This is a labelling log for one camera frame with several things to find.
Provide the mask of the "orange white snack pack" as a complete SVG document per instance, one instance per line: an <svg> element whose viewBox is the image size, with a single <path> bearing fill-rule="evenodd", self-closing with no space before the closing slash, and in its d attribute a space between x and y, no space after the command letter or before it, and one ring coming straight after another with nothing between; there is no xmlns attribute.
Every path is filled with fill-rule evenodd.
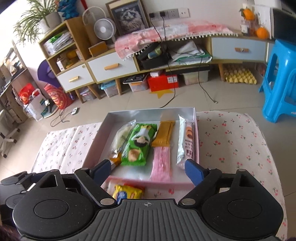
<svg viewBox="0 0 296 241"><path fill-rule="evenodd" d="M111 162L111 170L114 170L116 167L118 167L119 165L121 165L121 156L122 156L122 152L119 152L118 154L113 154L113 156L110 158L110 162Z"/></svg>

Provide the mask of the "yellow chip bag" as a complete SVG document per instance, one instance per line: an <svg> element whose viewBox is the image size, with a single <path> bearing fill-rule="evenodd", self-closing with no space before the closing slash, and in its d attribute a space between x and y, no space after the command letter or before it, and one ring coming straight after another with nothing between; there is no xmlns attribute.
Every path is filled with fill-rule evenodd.
<svg viewBox="0 0 296 241"><path fill-rule="evenodd" d="M120 203L123 199L142 199L145 188L132 185L115 185L112 197Z"/></svg>

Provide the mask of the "pink wafer pack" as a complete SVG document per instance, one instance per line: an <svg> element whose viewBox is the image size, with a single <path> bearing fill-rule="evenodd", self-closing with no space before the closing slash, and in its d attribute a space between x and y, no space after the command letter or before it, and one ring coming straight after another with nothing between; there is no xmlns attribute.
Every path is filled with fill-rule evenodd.
<svg viewBox="0 0 296 241"><path fill-rule="evenodd" d="M152 171L149 178L153 182L170 182L171 180L171 148L155 147Z"/></svg>

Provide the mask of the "green cartoon snack pack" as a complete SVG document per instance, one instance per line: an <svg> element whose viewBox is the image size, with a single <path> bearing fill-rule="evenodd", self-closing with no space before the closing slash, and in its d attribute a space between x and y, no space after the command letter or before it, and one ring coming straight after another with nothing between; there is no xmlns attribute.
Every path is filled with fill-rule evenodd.
<svg viewBox="0 0 296 241"><path fill-rule="evenodd" d="M155 123L137 123L121 156L122 166L145 166L152 140L157 132Z"/></svg>

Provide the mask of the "clear white rice cracker pack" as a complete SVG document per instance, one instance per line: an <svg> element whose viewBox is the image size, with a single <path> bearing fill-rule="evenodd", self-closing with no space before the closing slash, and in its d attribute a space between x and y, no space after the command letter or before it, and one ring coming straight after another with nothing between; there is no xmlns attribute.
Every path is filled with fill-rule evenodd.
<svg viewBox="0 0 296 241"><path fill-rule="evenodd" d="M135 127L135 124L136 120L129 121L116 132L109 152L109 157L111 159L118 158L119 154L123 152L123 146L127 142L131 131Z"/></svg>

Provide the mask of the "white jam cookie pack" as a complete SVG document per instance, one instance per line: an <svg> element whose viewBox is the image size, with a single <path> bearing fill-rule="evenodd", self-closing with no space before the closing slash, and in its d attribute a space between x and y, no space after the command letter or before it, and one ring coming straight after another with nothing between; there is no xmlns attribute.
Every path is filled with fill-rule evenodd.
<svg viewBox="0 0 296 241"><path fill-rule="evenodd" d="M194 160L195 156L195 137L194 123L179 115L179 138L176 165L185 169L187 159Z"/></svg>

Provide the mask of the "gold bar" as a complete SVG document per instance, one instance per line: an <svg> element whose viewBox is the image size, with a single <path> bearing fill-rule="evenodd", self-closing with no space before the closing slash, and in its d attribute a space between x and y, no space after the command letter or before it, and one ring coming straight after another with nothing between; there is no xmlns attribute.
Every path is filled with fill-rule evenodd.
<svg viewBox="0 0 296 241"><path fill-rule="evenodd" d="M174 120L161 121L155 139L152 141L152 147L169 147Z"/></svg>

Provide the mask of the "cherry print tablecloth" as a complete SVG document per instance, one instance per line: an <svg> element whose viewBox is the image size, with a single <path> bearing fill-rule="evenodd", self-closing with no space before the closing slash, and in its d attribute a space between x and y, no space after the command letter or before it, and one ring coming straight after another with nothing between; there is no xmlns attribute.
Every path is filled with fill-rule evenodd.
<svg viewBox="0 0 296 241"><path fill-rule="evenodd" d="M225 173L246 169L285 208L272 154L257 123L248 114L200 111L197 124L203 167ZM64 174L81 168L100 125L92 123L47 133L32 171L59 169Z"/></svg>

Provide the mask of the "white office chair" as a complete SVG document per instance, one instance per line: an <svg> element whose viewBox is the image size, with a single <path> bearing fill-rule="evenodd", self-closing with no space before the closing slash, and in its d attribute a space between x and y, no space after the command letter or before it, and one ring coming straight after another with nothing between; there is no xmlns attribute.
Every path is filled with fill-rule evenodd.
<svg viewBox="0 0 296 241"><path fill-rule="evenodd" d="M17 140L13 138L15 133L19 133L21 130L19 128L14 128L13 130L9 130L7 124L4 123L6 121L6 111L4 109L1 110L1 155L3 158L7 158L7 144L8 143L17 143Z"/></svg>

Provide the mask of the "white shopping bag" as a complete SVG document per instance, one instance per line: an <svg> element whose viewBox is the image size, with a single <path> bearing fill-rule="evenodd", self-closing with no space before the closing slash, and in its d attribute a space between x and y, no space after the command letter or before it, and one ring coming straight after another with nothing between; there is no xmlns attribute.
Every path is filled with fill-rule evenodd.
<svg viewBox="0 0 296 241"><path fill-rule="evenodd" d="M31 115L36 121L40 121L48 113L46 106L46 97L43 96L40 89L35 89L30 95L29 103L23 106L23 110Z"/></svg>

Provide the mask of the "red round drum bag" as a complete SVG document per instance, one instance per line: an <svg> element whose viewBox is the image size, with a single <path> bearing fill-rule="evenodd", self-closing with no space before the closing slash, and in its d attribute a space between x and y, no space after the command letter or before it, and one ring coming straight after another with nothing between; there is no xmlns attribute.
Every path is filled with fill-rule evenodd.
<svg viewBox="0 0 296 241"><path fill-rule="evenodd" d="M45 85L44 90L48 93L58 109L63 110L74 102L70 97L70 94L66 93L62 87L57 88L48 83Z"/></svg>

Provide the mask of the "yellow star floor sticker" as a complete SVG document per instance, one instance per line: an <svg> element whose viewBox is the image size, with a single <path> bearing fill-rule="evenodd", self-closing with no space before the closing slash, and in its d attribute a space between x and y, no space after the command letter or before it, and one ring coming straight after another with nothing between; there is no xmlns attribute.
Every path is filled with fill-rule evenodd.
<svg viewBox="0 0 296 241"><path fill-rule="evenodd" d="M174 94L171 89L159 90L159 91L151 91L150 94L155 94L158 99L162 98L165 94Z"/></svg>

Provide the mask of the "red gift bag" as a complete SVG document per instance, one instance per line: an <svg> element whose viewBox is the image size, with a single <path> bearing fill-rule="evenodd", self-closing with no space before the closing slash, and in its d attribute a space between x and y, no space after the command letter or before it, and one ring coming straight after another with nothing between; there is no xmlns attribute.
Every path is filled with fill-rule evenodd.
<svg viewBox="0 0 296 241"><path fill-rule="evenodd" d="M31 83L27 83L18 93L20 101L23 104L28 104L32 93L35 91L35 87Z"/></svg>

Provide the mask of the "red shoe box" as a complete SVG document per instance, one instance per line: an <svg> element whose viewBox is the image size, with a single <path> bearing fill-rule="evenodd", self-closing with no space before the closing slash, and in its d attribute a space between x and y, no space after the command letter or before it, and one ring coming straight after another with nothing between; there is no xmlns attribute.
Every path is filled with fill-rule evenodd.
<svg viewBox="0 0 296 241"><path fill-rule="evenodd" d="M157 77L148 76L148 84L151 92L179 88L179 81L177 75L162 74Z"/></svg>

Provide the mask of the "clear storage bin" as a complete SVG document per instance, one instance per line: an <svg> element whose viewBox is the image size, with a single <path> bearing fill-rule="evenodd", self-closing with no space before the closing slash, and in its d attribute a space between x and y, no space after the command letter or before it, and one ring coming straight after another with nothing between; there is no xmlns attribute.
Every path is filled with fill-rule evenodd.
<svg viewBox="0 0 296 241"><path fill-rule="evenodd" d="M129 76L123 81L123 84L128 84L132 92L145 91L149 89L147 77L147 73Z"/></svg>

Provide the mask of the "yellow egg tray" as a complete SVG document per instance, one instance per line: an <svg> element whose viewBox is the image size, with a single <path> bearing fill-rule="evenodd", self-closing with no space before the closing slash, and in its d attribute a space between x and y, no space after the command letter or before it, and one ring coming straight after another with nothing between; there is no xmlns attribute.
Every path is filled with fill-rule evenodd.
<svg viewBox="0 0 296 241"><path fill-rule="evenodd" d="M257 84L252 72L241 64L227 64L224 66L224 77L228 83Z"/></svg>

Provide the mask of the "wooden TV cabinet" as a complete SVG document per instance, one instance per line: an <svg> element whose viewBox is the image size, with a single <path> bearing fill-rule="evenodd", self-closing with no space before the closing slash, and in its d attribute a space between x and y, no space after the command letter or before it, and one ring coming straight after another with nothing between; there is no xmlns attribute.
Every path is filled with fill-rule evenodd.
<svg viewBox="0 0 296 241"><path fill-rule="evenodd" d="M136 31L94 50L80 17L66 20L39 41L46 61L65 92L157 69L199 64L268 61L274 41L246 37L225 25L189 21Z"/></svg>

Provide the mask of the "purple hat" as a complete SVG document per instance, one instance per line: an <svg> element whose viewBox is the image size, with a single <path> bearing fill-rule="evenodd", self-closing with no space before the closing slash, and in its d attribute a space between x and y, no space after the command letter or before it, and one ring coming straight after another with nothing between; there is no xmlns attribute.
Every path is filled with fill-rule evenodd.
<svg viewBox="0 0 296 241"><path fill-rule="evenodd" d="M51 70L48 62L43 60L37 70L38 80L46 82L47 84L53 85L56 88L61 87L58 79Z"/></svg>

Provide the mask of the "blue plastic stool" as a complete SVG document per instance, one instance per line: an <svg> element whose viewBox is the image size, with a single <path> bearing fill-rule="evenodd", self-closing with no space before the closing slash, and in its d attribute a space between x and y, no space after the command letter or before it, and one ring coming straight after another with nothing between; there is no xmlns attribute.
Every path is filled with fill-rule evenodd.
<svg viewBox="0 0 296 241"><path fill-rule="evenodd" d="M276 123L280 115L295 117L295 45L276 40L260 92L265 94L262 114Z"/></svg>

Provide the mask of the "stack of papers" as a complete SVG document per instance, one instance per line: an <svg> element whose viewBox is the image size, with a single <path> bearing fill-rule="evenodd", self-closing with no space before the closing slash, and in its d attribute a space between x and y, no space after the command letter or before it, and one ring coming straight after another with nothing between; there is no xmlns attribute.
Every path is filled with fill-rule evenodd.
<svg viewBox="0 0 296 241"><path fill-rule="evenodd" d="M170 55L173 63L198 64L209 63L212 56L192 40L182 41L170 48Z"/></svg>

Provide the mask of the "black open case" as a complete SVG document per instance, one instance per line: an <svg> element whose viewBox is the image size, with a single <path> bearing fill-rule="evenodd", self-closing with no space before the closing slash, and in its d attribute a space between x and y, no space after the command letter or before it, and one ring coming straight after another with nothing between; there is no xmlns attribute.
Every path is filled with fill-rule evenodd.
<svg viewBox="0 0 296 241"><path fill-rule="evenodd" d="M171 60L171 55L166 43L155 42L140 52L137 60L144 70L149 70L167 66Z"/></svg>

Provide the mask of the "pink cherry cloth cover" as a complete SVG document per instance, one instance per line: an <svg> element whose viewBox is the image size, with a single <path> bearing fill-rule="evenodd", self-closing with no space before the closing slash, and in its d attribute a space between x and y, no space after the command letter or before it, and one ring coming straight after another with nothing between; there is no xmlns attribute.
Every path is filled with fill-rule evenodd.
<svg viewBox="0 0 296 241"><path fill-rule="evenodd" d="M178 24L165 24L159 27L135 31L119 37L115 41L115 51L119 58L125 60L141 52L154 42L178 41L208 36L237 37L238 34L232 32L225 25L210 23L208 21L196 20Z"/></svg>

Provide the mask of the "white desk fan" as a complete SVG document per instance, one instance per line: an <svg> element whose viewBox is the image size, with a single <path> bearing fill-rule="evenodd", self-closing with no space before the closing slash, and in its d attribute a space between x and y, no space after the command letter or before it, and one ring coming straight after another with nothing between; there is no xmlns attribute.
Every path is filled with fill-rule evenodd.
<svg viewBox="0 0 296 241"><path fill-rule="evenodd" d="M100 40L112 40L115 43L116 24L106 16L102 8L98 6L87 8L82 14L82 21L92 45L99 43Z"/></svg>

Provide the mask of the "lower orange fruit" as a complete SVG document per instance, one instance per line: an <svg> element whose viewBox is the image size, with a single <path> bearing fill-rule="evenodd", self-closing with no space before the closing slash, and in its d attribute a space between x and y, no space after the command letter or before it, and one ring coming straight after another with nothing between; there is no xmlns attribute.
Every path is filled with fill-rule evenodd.
<svg viewBox="0 0 296 241"><path fill-rule="evenodd" d="M257 30L256 30L256 35L259 39L262 39L262 40L266 40L269 38L269 32L266 28L264 27L259 27Z"/></svg>

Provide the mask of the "orange fruit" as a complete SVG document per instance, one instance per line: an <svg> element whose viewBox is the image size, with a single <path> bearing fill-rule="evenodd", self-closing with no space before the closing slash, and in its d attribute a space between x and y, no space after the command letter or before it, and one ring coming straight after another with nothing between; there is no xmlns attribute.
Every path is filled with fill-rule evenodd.
<svg viewBox="0 0 296 241"><path fill-rule="evenodd" d="M264 27L259 27L257 30L256 30L256 35L259 39L262 39L262 40L266 40L269 38L269 32L266 28Z"/></svg>
<svg viewBox="0 0 296 241"><path fill-rule="evenodd" d="M241 9L241 16L247 21L253 21L255 19L254 13L250 9Z"/></svg>

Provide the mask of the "framed cat picture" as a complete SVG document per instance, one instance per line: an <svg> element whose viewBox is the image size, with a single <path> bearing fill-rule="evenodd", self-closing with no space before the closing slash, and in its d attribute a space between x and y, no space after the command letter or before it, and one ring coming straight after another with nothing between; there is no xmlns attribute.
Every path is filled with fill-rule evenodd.
<svg viewBox="0 0 296 241"><path fill-rule="evenodd" d="M119 0L105 5L120 36L149 27L142 1Z"/></svg>

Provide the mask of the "potted green plant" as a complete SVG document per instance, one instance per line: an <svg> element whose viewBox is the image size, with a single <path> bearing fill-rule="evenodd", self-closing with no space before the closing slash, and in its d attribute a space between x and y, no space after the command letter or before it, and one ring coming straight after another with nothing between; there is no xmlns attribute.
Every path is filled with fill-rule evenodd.
<svg viewBox="0 0 296 241"><path fill-rule="evenodd" d="M59 1L27 1L30 8L21 14L14 26L14 33L18 39L18 43L36 42L40 35L40 21L44 20L49 27L46 16L57 11Z"/></svg>

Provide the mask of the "upper orange fruit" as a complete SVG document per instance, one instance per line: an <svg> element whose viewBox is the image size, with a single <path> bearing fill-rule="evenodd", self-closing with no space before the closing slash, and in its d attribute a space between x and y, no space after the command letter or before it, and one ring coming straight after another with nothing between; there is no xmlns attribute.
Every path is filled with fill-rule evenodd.
<svg viewBox="0 0 296 241"><path fill-rule="evenodd" d="M247 21L253 21L255 19L254 13L250 9L241 9L241 16Z"/></svg>

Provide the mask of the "blue plush toy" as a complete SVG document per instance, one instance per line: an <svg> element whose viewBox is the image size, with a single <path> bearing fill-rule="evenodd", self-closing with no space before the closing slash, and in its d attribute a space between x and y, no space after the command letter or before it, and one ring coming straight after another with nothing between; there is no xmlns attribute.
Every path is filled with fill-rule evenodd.
<svg viewBox="0 0 296 241"><path fill-rule="evenodd" d="M66 20L79 16L76 8L76 0L59 1L57 11L61 12L62 17Z"/></svg>

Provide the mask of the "black microwave oven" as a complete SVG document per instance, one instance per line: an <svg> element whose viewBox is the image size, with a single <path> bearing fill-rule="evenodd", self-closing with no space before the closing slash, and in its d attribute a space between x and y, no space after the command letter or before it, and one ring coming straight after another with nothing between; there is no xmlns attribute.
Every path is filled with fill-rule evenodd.
<svg viewBox="0 0 296 241"><path fill-rule="evenodd" d="M295 16L282 11L281 9L271 8L271 36L274 39L281 39L295 43Z"/></svg>

